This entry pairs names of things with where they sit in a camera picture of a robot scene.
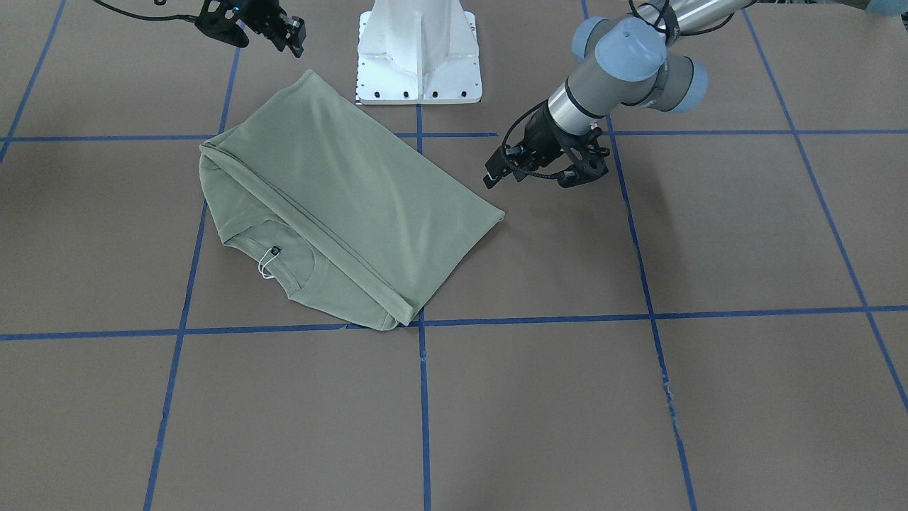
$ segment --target ur robot arm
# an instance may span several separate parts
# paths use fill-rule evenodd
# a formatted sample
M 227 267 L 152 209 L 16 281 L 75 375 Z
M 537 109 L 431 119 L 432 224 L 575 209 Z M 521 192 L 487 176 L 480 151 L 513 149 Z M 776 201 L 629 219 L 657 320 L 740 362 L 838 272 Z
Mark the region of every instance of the ur robot arm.
M 287 16 L 278 0 L 203 0 L 199 15 L 144 16 L 126 12 L 101 0 L 94 2 L 121 15 L 144 21 L 183 20 L 195 25 L 205 35 L 222 43 L 245 48 L 249 37 L 239 23 L 243 22 L 256 34 L 264 35 L 278 51 L 290 48 L 294 56 L 302 56 L 306 38 L 306 23 L 298 16 Z M 154 0 L 164 5 L 167 0 Z
M 609 150 L 598 144 L 602 129 L 597 121 L 618 105 L 662 112 L 686 112 L 697 106 L 706 94 L 706 69 L 667 48 L 678 37 L 715 30 L 755 1 L 650 0 L 639 7 L 629 3 L 632 12 L 618 20 L 594 17 L 580 25 L 571 42 L 580 64 L 547 101 L 511 126 L 486 162 L 487 188 L 509 174 L 518 181 L 527 176 L 556 179 L 565 188 L 605 175 Z M 523 140 L 508 145 L 510 133 L 531 114 Z M 562 155 L 570 160 L 565 170 L 537 172 Z

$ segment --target black cable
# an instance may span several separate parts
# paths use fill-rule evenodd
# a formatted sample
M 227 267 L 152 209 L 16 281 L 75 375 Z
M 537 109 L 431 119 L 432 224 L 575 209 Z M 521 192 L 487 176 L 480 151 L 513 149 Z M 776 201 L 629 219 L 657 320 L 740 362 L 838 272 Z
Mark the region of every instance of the black cable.
M 667 29 L 659 28 L 658 24 L 652 24 L 652 23 L 649 23 L 647 20 L 643 19 L 643 16 L 640 15 L 640 12 L 637 11 L 637 6 L 634 5 L 634 0 L 627 0 L 627 4 L 630 5 L 630 14 L 634 15 L 635 18 L 642 19 L 644 21 L 644 23 L 646 23 L 649 26 L 652 26 L 653 29 L 656 30 L 659 34 L 668 35 Z M 668 7 L 668 0 L 666 0 L 666 3 L 662 6 L 663 9 L 666 9 L 666 7 Z M 662 18 L 664 13 L 665 13 L 664 10 L 659 11 L 659 18 Z
M 666 2 L 664 4 L 662 4 L 662 8 L 659 9 L 659 17 L 656 18 L 656 21 L 653 23 L 653 26 L 659 26 L 659 22 L 665 18 L 666 11 L 668 10 L 668 4 L 669 4 L 668 0 L 666 0 Z
M 129 16 L 129 17 L 135 18 L 135 19 L 141 19 L 141 20 L 143 20 L 143 21 L 170 21 L 170 20 L 173 20 L 173 19 L 179 19 L 179 20 L 183 20 L 183 21 L 188 21 L 188 22 L 190 22 L 190 23 L 195 23 L 195 19 L 196 19 L 196 16 L 193 16 L 193 15 L 172 15 L 172 16 L 143 16 L 143 15 L 136 15 L 136 14 L 133 14 L 133 13 L 126 12 L 126 11 L 124 11 L 123 9 L 118 9 L 118 8 L 114 7 L 113 5 L 105 4 L 105 3 L 102 2 L 101 0 L 93 0 L 93 1 L 94 1 L 96 4 L 100 5 L 101 7 L 107 7 L 108 9 L 114 11 L 115 13 L 119 13 L 119 14 L 124 15 L 124 16 Z
M 508 169 L 510 169 L 511 172 L 519 172 L 522 175 L 531 175 L 533 177 L 538 177 L 540 179 L 558 179 L 557 172 L 553 173 L 553 174 L 542 174 L 540 172 L 532 172 L 529 170 L 524 170 L 524 169 L 512 164 L 510 162 L 510 160 L 508 160 L 508 156 L 505 155 L 505 145 L 508 144 L 508 137 L 510 136 L 511 132 L 514 131 L 514 128 L 516 128 L 517 125 L 520 124 L 520 121 L 526 119 L 527 117 L 529 117 L 530 114 L 539 110 L 539 108 L 541 108 L 547 101 L 548 100 L 539 102 L 538 105 L 533 106 L 524 115 L 521 115 L 520 117 L 518 117 L 518 119 L 516 121 L 514 121 L 514 124 L 512 124 L 511 127 L 508 128 L 508 131 L 505 133 L 504 138 L 501 139 L 501 145 L 498 146 L 498 154 L 501 155 L 501 160 L 505 162 L 505 166 Z
M 710 32 L 714 32 L 714 31 L 716 31 L 716 30 L 722 28 L 723 26 L 728 25 L 728 22 L 730 22 L 730 21 L 732 20 L 733 17 L 735 17 L 735 13 L 732 13 L 732 14 L 728 15 L 728 17 L 725 19 L 725 21 L 723 21 L 723 22 L 720 23 L 719 25 L 716 25 L 716 26 L 707 28 L 707 29 L 705 29 L 705 30 L 697 30 L 696 32 L 687 32 L 687 33 L 682 32 L 682 33 L 681 33 L 681 36 L 683 36 L 683 37 L 690 37 L 691 35 L 703 35 L 703 34 L 709 34 Z

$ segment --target white string tag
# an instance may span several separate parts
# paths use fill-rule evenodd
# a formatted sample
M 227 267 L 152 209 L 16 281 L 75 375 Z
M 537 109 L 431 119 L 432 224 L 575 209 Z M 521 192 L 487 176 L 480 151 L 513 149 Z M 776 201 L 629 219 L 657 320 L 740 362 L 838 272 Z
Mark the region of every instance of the white string tag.
M 259 259 L 259 275 L 261 275 L 263 279 L 271 280 L 274 278 L 273 273 L 271 273 L 271 272 L 265 273 L 265 266 L 269 265 L 271 263 L 271 261 L 273 261 L 274 259 L 277 259 L 278 254 L 280 254 L 280 253 L 281 253 L 281 248 L 278 246 L 273 246 L 273 247 L 269 248 L 268 250 L 266 250 L 265 254 L 262 256 L 262 258 Z M 271 259 L 269 259 L 266 263 L 263 263 L 262 261 L 265 260 L 265 257 L 267 257 L 268 254 L 271 254 Z

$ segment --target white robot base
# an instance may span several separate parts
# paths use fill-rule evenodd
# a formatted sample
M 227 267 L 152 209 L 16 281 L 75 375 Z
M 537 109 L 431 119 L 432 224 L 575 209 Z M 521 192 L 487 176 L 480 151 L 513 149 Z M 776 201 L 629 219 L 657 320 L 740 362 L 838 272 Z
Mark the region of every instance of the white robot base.
M 376 0 L 360 16 L 356 100 L 454 105 L 482 97 L 476 17 L 459 0 Z

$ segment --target blue tape line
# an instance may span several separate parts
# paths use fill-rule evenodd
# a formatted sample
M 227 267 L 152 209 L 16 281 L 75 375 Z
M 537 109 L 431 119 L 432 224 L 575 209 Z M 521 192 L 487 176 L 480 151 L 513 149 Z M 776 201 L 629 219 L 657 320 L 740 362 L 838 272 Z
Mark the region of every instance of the blue tape line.
M 630 197 L 627 194 L 627 183 L 624 178 L 624 170 L 621 166 L 621 154 L 618 152 L 617 139 L 615 137 L 615 128 L 612 126 L 611 116 L 606 116 L 608 124 L 609 138 L 611 139 L 612 155 L 615 157 L 615 169 L 618 174 L 618 182 L 621 185 L 621 196 L 624 198 L 627 207 L 627 224 L 630 228 L 631 240 L 634 242 L 634 248 L 637 251 L 637 264 L 640 266 L 640 285 L 643 286 L 643 296 L 646 299 L 646 311 L 648 312 L 650 329 L 653 332 L 653 342 L 656 345 L 656 355 L 659 359 L 659 369 L 662 371 L 662 386 L 666 392 L 666 401 L 668 402 L 668 414 L 671 417 L 672 430 L 675 432 L 675 444 L 677 446 L 678 458 L 681 461 L 681 471 L 684 474 L 684 483 L 687 488 L 687 500 L 690 503 L 691 511 L 697 511 L 696 496 L 694 494 L 694 484 L 690 476 L 690 468 L 687 464 L 687 452 L 684 447 L 684 440 L 681 438 L 681 432 L 678 429 L 677 412 L 675 410 L 675 398 L 672 396 L 668 387 L 668 367 L 666 366 L 665 354 L 662 351 L 662 340 L 659 337 L 659 327 L 656 324 L 656 315 L 653 310 L 653 300 L 649 293 L 649 283 L 646 281 L 646 268 L 643 264 L 643 253 L 640 251 L 640 241 L 637 238 L 637 228 L 634 225 L 634 213 L 630 206 Z
M 221 111 L 221 127 L 219 128 L 220 133 L 223 133 L 223 131 L 227 129 L 227 114 L 230 113 L 230 102 L 233 96 L 233 81 L 236 79 L 236 70 L 240 64 L 241 50 L 242 48 L 237 48 L 233 52 L 233 64 L 230 68 L 230 79 L 227 80 L 227 92 L 224 94 L 224 107 Z
M 28 85 L 25 87 L 25 93 L 22 95 L 22 100 L 19 101 L 19 108 L 15 111 L 13 123 L 9 126 L 9 132 L 6 134 L 6 140 L 4 141 L 3 146 L 0 147 L 0 162 L 3 162 L 3 159 L 6 156 L 6 151 L 9 149 L 9 144 L 13 138 L 13 135 L 15 134 L 15 129 L 19 126 L 19 121 L 22 119 L 22 113 L 25 110 L 25 104 L 28 103 L 28 96 L 32 94 L 32 89 L 35 88 L 35 82 L 38 79 L 38 74 L 41 73 L 41 67 L 44 65 L 44 59 L 47 58 L 47 52 L 50 50 L 51 43 L 54 41 L 57 26 L 60 25 L 60 18 L 63 17 L 64 7 L 66 7 L 66 0 L 60 0 L 60 6 L 57 7 L 57 12 L 54 16 L 54 23 L 51 25 L 51 31 L 47 35 L 47 40 L 44 41 L 44 48 L 41 50 L 41 56 L 38 57 L 38 64 L 35 65 L 35 70 L 32 72 L 32 77 L 28 79 Z
M 640 321 L 649 319 L 646 314 L 618 314 L 604 316 L 541 316 L 541 317 L 486 317 L 475 319 L 433 319 L 426 326 L 474 325 L 538 325 L 546 323 L 592 323 L 606 321 Z
M 173 358 L 171 359 L 170 376 L 167 378 L 167 392 L 164 393 L 164 404 L 161 410 L 161 423 L 158 425 L 158 436 L 154 445 L 154 457 L 152 458 L 152 471 L 148 475 L 148 488 L 145 490 L 145 502 L 142 507 L 143 511 L 151 511 L 152 498 L 154 496 L 154 487 L 158 480 L 158 467 L 161 464 L 161 453 L 164 448 L 164 435 L 167 432 L 167 420 L 170 418 L 170 405 L 173 400 L 173 386 L 176 383 L 176 371 L 180 364 L 180 353 L 183 350 L 183 334 L 176 337 L 173 344 Z
M 163 337 L 176 336 L 177 329 L 164 330 L 107 330 L 96 332 L 48 332 L 42 334 L 0 334 L 0 341 L 46 341 L 58 339 L 96 339 L 100 337 Z
M 277 326 L 215 326 L 209 328 L 184 328 L 188 336 L 212 336 L 219 334 L 266 334 L 276 332 L 314 332 L 321 330 L 342 330 L 345 323 L 322 325 L 277 325 Z
M 789 129 L 692 129 L 692 130 L 622 130 L 617 136 L 671 136 L 671 135 L 790 135 Z M 908 135 L 908 129 L 808 129 L 797 130 L 799 135 Z M 439 133 L 395 133 L 399 138 L 494 138 L 498 132 L 439 132 Z M 162 140 L 208 140 L 207 135 L 82 135 L 82 136 L 14 136 L 0 139 L 9 143 L 20 142 L 132 142 Z
M 152 469 L 148 475 L 148 488 L 145 490 L 145 503 L 143 511 L 151 511 L 154 487 L 158 480 L 158 468 L 161 465 L 161 453 L 164 448 L 164 436 L 167 433 L 167 420 L 170 418 L 170 406 L 173 401 L 173 387 L 176 384 L 176 373 L 180 366 L 180 353 L 183 350 L 183 337 L 186 321 L 189 319 L 189 308 L 192 303 L 192 289 L 195 286 L 196 270 L 199 267 L 199 256 L 202 253 L 202 239 L 205 236 L 205 214 L 208 212 L 208 203 L 202 203 L 202 214 L 199 218 L 199 230 L 195 235 L 195 249 L 192 252 L 192 264 L 189 267 L 189 278 L 186 282 L 186 297 L 183 300 L 183 312 L 180 315 L 180 333 L 173 344 L 173 359 L 171 360 L 170 376 L 167 378 L 167 391 L 164 393 L 164 404 L 161 409 L 161 424 L 158 425 L 157 443 L 154 447 Z
M 616 131 L 617 136 L 663 136 L 663 135 L 790 135 L 787 129 L 668 129 Z
M 416 105 L 416 150 L 422 154 L 422 105 Z
M 752 317 L 752 316 L 810 316 L 820 314 L 862 313 L 863 307 L 820 307 L 800 309 L 731 310 L 707 312 L 656 313 L 656 319 L 698 319 L 708 317 Z
M 798 151 L 801 152 L 801 158 L 804 160 L 804 166 L 807 168 L 807 174 L 810 176 L 810 181 L 814 186 L 816 196 L 820 200 L 820 206 L 823 208 L 824 215 L 826 215 L 826 221 L 829 223 L 829 228 L 833 232 L 835 243 L 838 245 L 839 252 L 842 254 L 842 259 L 845 261 L 845 267 L 847 267 L 848 269 L 848 275 L 851 276 L 852 283 L 854 284 L 854 290 L 857 292 L 858 298 L 861 300 L 861 305 L 864 308 L 864 312 L 867 314 L 867 321 L 870 322 L 870 327 L 873 330 L 873 335 L 876 337 L 876 344 L 880 347 L 880 352 L 883 354 L 883 360 L 886 362 L 886 366 L 889 368 L 889 374 L 892 375 L 893 381 L 895 383 L 895 388 L 899 393 L 899 397 L 902 399 L 902 405 L 904 406 L 905 411 L 908 412 L 908 395 L 905 394 L 902 380 L 899 378 L 898 372 L 895 370 L 895 364 L 893 364 L 893 360 L 889 356 L 889 350 L 886 348 L 886 343 L 883 341 L 883 336 L 880 335 L 880 329 L 876 325 L 876 320 L 873 319 L 873 312 L 871 311 L 870 306 L 867 304 L 867 298 L 866 296 L 864 296 L 864 291 L 861 288 L 861 283 L 858 281 L 857 274 L 855 273 L 854 267 L 852 266 L 851 258 L 848 257 L 848 252 L 845 250 L 845 245 L 842 242 L 842 237 L 839 236 L 839 230 L 835 226 L 833 214 L 829 210 L 829 206 L 826 204 L 826 199 L 823 196 L 823 191 L 820 189 L 820 183 L 816 179 L 814 168 L 810 164 L 810 159 L 807 157 L 807 152 L 804 150 L 804 144 L 801 142 L 801 136 L 795 130 L 795 122 L 792 120 L 791 114 L 788 111 L 788 106 L 785 103 L 785 99 L 782 97 L 782 89 L 779 88 L 779 84 L 775 80 L 773 70 L 769 66 L 769 60 L 766 58 L 763 47 L 762 45 L 760 45 L 760 39 L 756 35 L 756 30 L 754 30 L 754 24 L 750 21 L 750 16 L 747 15 L 746 11 L 744 11 L 743 14 L 744 19 L 747 22 L 747 28 L 750 29 L 750 34 L 754 38 L 756 50 L 760 54 L 760 58 L 763 60 L 763 66 L 766 68 L 766 73 L 769 74 L 769 80 L 773 83 L 775 95 L 779 99 L 779 105 L 782 106 L 782 111 L 785 113 L 785 119 L 787 119 L 788 125 L 791 127 L 792 135 L 794 136 L 794 140 L 797 143 Z
M 908 129 L 796 129 L 799 135 L 908 135 Z
M 874 312 L 902 312 L 908 311 L 908 306 L 876 306 L 870 307 Z
M 908 312 L 908 305 L 871 306 L 873 312 Z M 823 314 L 862 313 L 864 308 L 854 307 L 817 307 L 788 309 L 753 309 L 703 312 L 669 312 L 655 313 L 656 319 L 705 319 L 711 317 L 750 317 L 750 316 L 811 316 Z M 434 326 L 481 326 L 481 325 L 538 325 L 546 323 L 594 323 L 609 321 L 643 321 L 649 314 L 617 314 L 602 316 L 537 316 L 537 317 L 485 317 L 468 319 L 434 319 L 426 320 L 424 325 Z M 398 328 L 416 328 L 418 321 L 409 325 L 398 325 Z M 212 326 L 184 328 L 187 336 L 209 336 L 219 334 L 262 334 L 275 332 L 310 332 L 321 330 L 364 330 L 366 326 L 352 323 L 327 323 L 315 325 L 276 325 L 276 326 Z M 176 336 L 179 329 L 160 330 L 99 330 L 93 332 L 46 332 L 37 334 L 0 334 L 0 341 L 85 339 L 97 337 L 160 337 Z
M 214 135 L 14 136 L 13 142 L 123 142 L 139 140 L 207 140 Z
M 432 509 L 432 477 L 429 456 L 429 369 L 426 365 L 426 309 L 419 311 L 419 395 L 422 403 L 422 507 Z
M 489 138 L 498 136 L 494 131 L 465 131 L 465 132 L 448 132 L 448 133 L 420 133 L 424 138 Z

